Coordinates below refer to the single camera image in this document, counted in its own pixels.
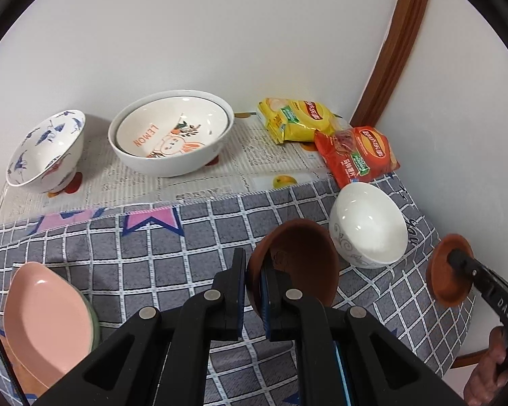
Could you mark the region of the person's right hand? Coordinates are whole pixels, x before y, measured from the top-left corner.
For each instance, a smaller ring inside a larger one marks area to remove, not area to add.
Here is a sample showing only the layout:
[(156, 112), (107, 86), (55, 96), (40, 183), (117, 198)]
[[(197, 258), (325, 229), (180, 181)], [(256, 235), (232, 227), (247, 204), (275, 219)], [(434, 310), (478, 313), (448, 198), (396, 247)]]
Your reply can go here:
[(506, 342), (504, 330), (495, 327), (489, 336), (489, 347), (481, 357), (476, 368), (467, 381), (463, 398), (468, 405), (488, 405), (508, 383), (508, 369), (498, 371), (506, 359)]

